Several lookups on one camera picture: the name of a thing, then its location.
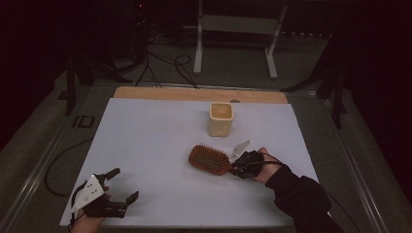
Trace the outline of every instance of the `beige cup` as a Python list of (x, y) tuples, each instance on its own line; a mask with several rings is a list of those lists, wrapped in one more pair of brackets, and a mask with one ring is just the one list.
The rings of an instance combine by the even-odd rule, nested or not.
[(209, 110), (208, 133), (212, 137), (226, 137), (230, 134), (233, 109), (229, 103), (212, 103)]

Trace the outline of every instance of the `white tabletop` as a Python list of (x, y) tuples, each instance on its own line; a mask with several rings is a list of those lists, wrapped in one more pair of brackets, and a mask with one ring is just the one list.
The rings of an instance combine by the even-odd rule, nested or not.
[[(292, 219), (273, 204), (274, 193), (261, 183), (231, 174), (215, 176), (188, 163), (189, 153), (204, 144), (231, 154), (253, 141), (247, 151), (265, 146), (298, 175), (317, 180), (292, 106), (233, 104), (228, 137), (207, 133), (207, 101), (111, 99), (75, 187), (91, 174), (114, 168), (107, 181), (112, 201), (140, 191), (125, 218), (106, 218), (104, 225), (153, 228), (276, 227)], [(70, 219), (70, 202), (60, 224)]]

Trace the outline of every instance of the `wooden edge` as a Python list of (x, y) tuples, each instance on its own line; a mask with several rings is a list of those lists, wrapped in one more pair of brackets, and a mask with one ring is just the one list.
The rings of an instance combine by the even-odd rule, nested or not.
[(282, 92), (121, 86), (114, 98), (288, 104)]

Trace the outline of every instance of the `floor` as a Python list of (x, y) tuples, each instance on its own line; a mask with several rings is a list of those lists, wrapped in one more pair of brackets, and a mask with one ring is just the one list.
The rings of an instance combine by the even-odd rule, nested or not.
[[(279, 79), (268, 78), (262, 45), (205, 43), (202, 73), (191, 72), (195, 45), (158, 41), (148, 50), (175, 59), (191, 57), (187, 77), (200, 88), (246, 88), (278, 91), (298, 83), (311, 74), (327, 41), (313, 37), (281, 36), (275, 49)], [(191, 87), (176, 70), (151, 57), (153, 72), (147, 72), (140, 86)], [(123, 74), (135, 85), (144, 66)], [(1, 232), (66, 232), (59, 226), (67, 197), (51, 194), (46, 188), (46, 172), (50, 189), (61, 194), (72, 190), (86, 157), (89, 140), (97, 130), (106, 104), (118, 86), (102, 74), (95, 73), (93, 86), (77, 83), (77, 105), (73, 114), (65, 116), (66, 103), (58, 100), (65, 90), (65, 73), (55, 81), (54, 91), (41, 103), (31, 118), (20, 128), (0, 156)], [(408, 232), (412, 229), (412, 208), (382, 153), (352, 102), (351, 93), (344, 92), (346, 114), (341, 116), (338, 130), (330, 119), (330, 104), (314, 97), (318, 83), (289, 93), (288, 101), (296, 113), (305, 143), (318, 173), (320, 183), (337, 202), (332, 201), (331, 216), (346, 232)], [(90, 128), (73, 127), (76, 116), (92, 116)], [(293, 227), (281, 229), (110, 229), (101, 232), (294, 232)]]

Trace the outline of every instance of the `hairbrush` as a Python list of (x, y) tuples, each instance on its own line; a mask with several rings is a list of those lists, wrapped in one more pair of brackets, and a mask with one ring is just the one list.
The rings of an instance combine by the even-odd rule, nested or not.
[(196, 145), (191, 150), (189, 164), (219, 176), (234, 169), (223, 151), (205, 145)]

